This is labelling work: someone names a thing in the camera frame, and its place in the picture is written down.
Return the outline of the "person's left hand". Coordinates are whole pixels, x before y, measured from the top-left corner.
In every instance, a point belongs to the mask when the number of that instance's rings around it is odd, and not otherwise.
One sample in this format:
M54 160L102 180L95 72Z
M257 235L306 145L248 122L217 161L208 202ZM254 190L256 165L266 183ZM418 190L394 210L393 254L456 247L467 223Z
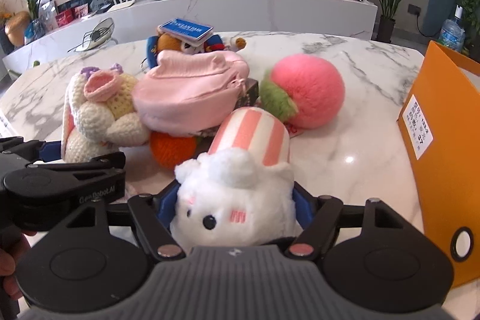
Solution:
M21 237L7 250L1 249L1 277L2 286L11 299L18 301L23 296L18 283L16 282L16 265L21 256L28 251L31 246L27 240L28 236L35 236L36 232L22 231Z

